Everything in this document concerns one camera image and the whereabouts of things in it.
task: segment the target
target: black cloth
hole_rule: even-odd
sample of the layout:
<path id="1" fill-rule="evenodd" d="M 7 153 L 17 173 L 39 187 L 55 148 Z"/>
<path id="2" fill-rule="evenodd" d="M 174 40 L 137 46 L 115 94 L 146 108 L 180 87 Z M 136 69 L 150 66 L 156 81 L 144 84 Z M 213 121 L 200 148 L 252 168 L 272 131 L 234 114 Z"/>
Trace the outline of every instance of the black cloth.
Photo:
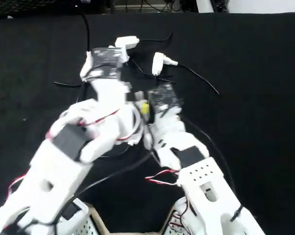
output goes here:
<path id="1" fill-rule="evenodd" d="M 295 14 L 146 14 L 88 16 L 91 46 L 107 47 L 118 36 L 140 39 L 174 36 L 168 43 L 142 42 L 129 53 L 150 72 L 155 51 L 207 78 L 164 66 L 183 98 L 183 114 L 211 135 L 232 171 L 237 196 L 267 234 L 295 230 Z M 0 205 L 14 177 L 25 173 L 45 133 L 75 102 L 85 61 L 86 31 L 81 17 L 0 21 Z M 124 67 L 133 90 L 154 80 Z M 207 144 L 205 136 L 186 124 Z M 97 160 L 84 184 L 139 159 L 142 145 L 124 158 Z M 144 181 L 160 167 L 150 159 L 138 169 L 110 179 L 82 197 L 92 203 L 111 232 L 159 231 L 179 188 Z"/>

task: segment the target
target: yellow component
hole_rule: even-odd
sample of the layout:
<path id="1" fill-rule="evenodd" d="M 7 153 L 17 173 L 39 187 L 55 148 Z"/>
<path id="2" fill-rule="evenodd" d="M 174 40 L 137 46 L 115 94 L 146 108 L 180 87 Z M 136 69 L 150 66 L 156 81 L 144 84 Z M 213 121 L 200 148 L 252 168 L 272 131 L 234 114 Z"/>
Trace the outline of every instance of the yellow component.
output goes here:
<path id="1" fill-rule="evenodd" d="M 143 114 L 148 114 L 149 113 L 149 104 L 148 103 L 143 104 L 142 113 Z"/>

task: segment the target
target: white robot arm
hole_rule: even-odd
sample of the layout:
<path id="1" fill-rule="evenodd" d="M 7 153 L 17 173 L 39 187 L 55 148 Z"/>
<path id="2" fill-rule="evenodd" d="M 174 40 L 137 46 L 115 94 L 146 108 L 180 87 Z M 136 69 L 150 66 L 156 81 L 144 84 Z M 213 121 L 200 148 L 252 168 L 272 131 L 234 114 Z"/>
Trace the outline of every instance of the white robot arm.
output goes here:
<path id="1" fill-rule="evenodd" d="M 182 221 L 194 235 L 264 235 L 252 214 L 244 208 L 207 147 L 185 131 L 181 111 L 171 84 L 148 93 L 150 132 L 145 132 L 147 149 L 154 142 L 156 159 L 161 166 L 179 171 L 177 185 L 187 202 L 178 207 Z"/>
<path id="2" fill-rule="evenodd" d="M 92 51 L 82 80 L 94 87 L 97 101 L 70 106 L 51 126 L 21 185 L 0 208 L 0 233 L 29 208 L 18 224 L 24 227 L 35 219 L 40 223 L 28 228 L 28 233 L 53 234 L 54 228 L 47 224 L 75 194 L 93 162 L 115 144 L 138 143 L 144 131 L 144 146 L 155 150 L 160 166 L 179 171 L 177 185 L 185 191 L 189 206 L 178 211 L 190 233 L 263 235 L 224 180 L 207 147 L 185 131 L 179 118 L 179 101 L 170 84 L 151 90 L 148 102 L 142 93 L 136 95 L 145 122 L 150 122 L 143 126 L 138 109 L 126 100 L 129 85 L 120 81 L 119 57 L 117 48 Z"/>

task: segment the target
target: white connector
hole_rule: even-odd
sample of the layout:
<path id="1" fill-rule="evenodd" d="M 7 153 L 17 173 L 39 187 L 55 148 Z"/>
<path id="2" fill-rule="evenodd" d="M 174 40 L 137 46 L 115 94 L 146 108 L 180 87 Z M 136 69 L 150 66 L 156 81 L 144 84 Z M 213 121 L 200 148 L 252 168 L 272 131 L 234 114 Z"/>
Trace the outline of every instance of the white connector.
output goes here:
<path id="1" fill-rule="evenodd" d="M 85 59 L 85 63 L 80 71 L 80 78 L 82 81 L 85 80 L 85 75 L 92 68 L 93 65 L 93 57 L 90 51 L 87 51 L 87 57 Z"/>
<path id="2" fill-rule="evenodd" d="M 177 66 L 178 62 L 165 56 L 163 53 L 156 52 L 153 58 L 152 75 L 158 76 L 162 71 L 163 65 Z"/>
<path id="3" fill-rule="evenodd" d="M 120 37 L 117 38 L 115 42 L 115 47 L 121 48 L 121 62 L 125 63 L 129 61 L 129 56 L 127 53 L 128 49 L 135 48 L 139 43 L 139 39 L 136 36 L 127 36 L 127 37 Z"/>

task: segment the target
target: black cable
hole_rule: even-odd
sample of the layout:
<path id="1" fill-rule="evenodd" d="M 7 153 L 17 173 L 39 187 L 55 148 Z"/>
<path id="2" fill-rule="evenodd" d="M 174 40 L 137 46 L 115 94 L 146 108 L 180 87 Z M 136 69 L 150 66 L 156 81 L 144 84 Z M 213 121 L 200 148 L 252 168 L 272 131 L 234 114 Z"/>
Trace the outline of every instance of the black cable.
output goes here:
<path id="1" fill-rule="evenodd" d="M 138 10 L 138 11 L 139 11 L 139 13 L 141 13 L 141 12 L 142 12 L 142 8 L 143 8 L 143 1 L 144 1 L 144 0 L 141 0 L 141 7 L 140 7 L 140 8 L 139 8 L 139 10 Z"/>
<path id="2" fill-rule="evenodd" d="M 125 154 L 130 148 L 130 145 L 128 145 L 125 150 L 123 150 L 121 153 L 115 154 L 115 155 L 109 155 L 109 156 L 100 156 L 99 158 L 116 158 L 116 157 L 120 157 L 123 154 Z"/>
<path id="3" fill-rule="evenodd" d="M 199 77 L 200 79 L 204 80 L 217 94 L 220 94 L 219 91 L 205 78 L 203 78 L 202 76 L 200 76 L 198 73 L 196 73 L 194 70 L 192 70 L 191 68 L 182 65 L 182 64 L 178 64 L 178 66 L 190 71 L 191 73 L 193 73 L 194 75 L 196 75 L 197 77 Z"/>
<path id="4" fill-rule="evenodd" d="M 57 232 L 57 224 L 54 224 L 54 227 L 53 228 L 54 228 L 54 235 L 57 235 L 57 233 L 58 233 Z"/>
<path id="5" fill-rule="evenodd" d="M 131 68 L 131 67 L 129 66 L 129 64 L 127 63 L 126 65 L 127 65 L 129 68 L 133 69 L 133 70 L 134 70 L 135 72 L 137 72 L 137 73 L 143 74 L 143 75 L 148 76 L 148 77 L 151 77 L 151 78 L 155 78 L 154 75 L 143 72 L 142 68 L 137 64 L 137 62 L 136 62 L 134 59 L 130 58 L 130 61 L 136 66 L 136 68 L 137 68 L 139 71 L 134 70 L 134 69 Z M 173 83 L 173 84 L 176 83 L 176 82 L 174 82 L 174 81 L 164 79 L 165 77 L 172 77 L 172 75 L 160 75 L 160 76 L 157 76 L 157 79 L 158 79 L 158 80 L 165 81 L 165 82 L 170 82 L 170 83 Z"/>
<path id="6" fill-rule="evenodd" d="M 86 83 L 83 82 L 81 87 L 80 87 L 78 97 L 77 97 L 77 99 L 75 101 L 76 103 L 80 102 L 80 99 L 83 96 L 83 93 L 85 92 L 85 88 L 86 88 Z"/>
<path id="7" fill-rule="evenodd" d="M 91 50 L 91 44 L 90 44 L 91 35 L 90 35 L 89 22 L 88 22 L 88 19 L 86 18 L 86 16 L 83 13 L 80 13 L 80 15 L 83 18 L 83 21 L 84 21 L 84 24 L 85 24 L 85 27 L 86 27 L 86 30 L 87 30 L 87 51 L 90 51 Z"/>
<path id="8" fill-rule="evenodd" d="M 233 217 L 230 219 L 230 222 L 231 222 L 231 223 L 232 223 L 237 217 L 240 216 L 241 211 L 242 211 L 243 208 L 244 208 L 244 206 L 243 206 L 243 205 L 240 205 L 239 209 L 237 209 L 237 210 L 234 212 Z"/>
<path id="9" fill-rule="evenodd" d="M 100 64 L 100 65 L 97 65 L 97 66 L 94 66 L 92 68 L 90 68 L 87 73 L 85 74 L 84 77 L 87 77 L 90 75 L 91 72 L 93 72 L 95 69 L 98 69 L 98 68 L 101 68 L 101 67 L 105 67 L 105 66 L 109 66 L 109 67 L 112 67 L 112 68 L 116 68 L 115 65 L 113 64 L 110 64 L 110 63 L 104 63 L 104 64 Z"/>
<path id="10" fill-rule="evenodd" d="M 151 8 L 157 10 L 157 11 L 160 11 L 160 12 L 165 12 L 165 13 L 168 13 L 167 11 L 163 11 L 161 9 L 158 9 L 157 7 L 154 7 L 153 5 L 151 5 L 147 0 L 145 0 L 146 4 L 149 5 Z"/>
<path id="11" fill-rule="evenodd" d="M 228 174 L 228 178 L 229 178 L 229 185 L 232 189 L 232 191 L 234 192 L 234 194 L 236 194 L 236 190 L 235 190 L 235 184 L 234 184 L 234 180 L 233 180 L 233 177 L 232 177 L 232 174 L 231 174 L 231 170 L 230 170 L 230 167 L 229 165 L 227 164 L 227 161 L 224 157 L 224 155 L 221 153 L 221 151 L 219 150 L 219 148 L 217 147 L 217 145 L 215 144 L 215 142 L 211 139 L 211 137 L 206 133 L 204 132 L 201 128 L 199 128 L 197 125 L 195 125 L 191 120 L 189 120 L 187 117 L 185 116 L 182 116 L 181 117 L 183 119 L 185 119 L 186 122 L 188 122 L 191 126 L 193 126 L 198 132 L 202 133 L 204 136 L 206 136 L 206 138 L 210 141 L 210 143 L 212 144 L 212 146 L 214 147 L 214 149 L 217 151 L 217 153 L 219 154 L 219 157 L 221 158 L 221 160 L 223 161 L 225 167 L 226 167 L 226 170 L 227 170 L 227 174 Z"/>
<path id="12" fill-rule="evenodd" d="M 142 40 L 139 40 L 140 42 L 165 42 L 167 40 L 169 40 L 173 35 L 173 32 L 171 31 L 170 34 L 164 38 L 164 39 L 142 39 Z"/>
<path id="13" fill-rule="evenodd" d="M 72 85 L 72 84 L 66 84 L 62 82 L 54 82 L 54 84 L 60 87 L 73 87 L 73 88 L 81 87 L 81 84 Z"/>
<path id="14" fill-rule="evenodd" d="M 162 11 L 167 7 L 167 12 L 169 12 L 168 4 L 169 4 L 169 3 L 167 3 L 167 4 L 162 8 Z"/>
<path id="15" fill-rule="evenodd" d="M 87 30 L 87 51 L 90 51 L 91 50 L 91 44 L 90 44 L 91 34 L 90 34 L 89 22 L 86 16 L 80 11 L 80 9 L 79 9 L 79 15 L 82 17 L 85 24 L 85 28 Z M 58 86 L 63 86 L 63 87 L 80 87 L 81 86 L 81 85 L 70 85 L 70 84 L 61 83 L 61 82 L 54 82 L 54 84 Z"/>

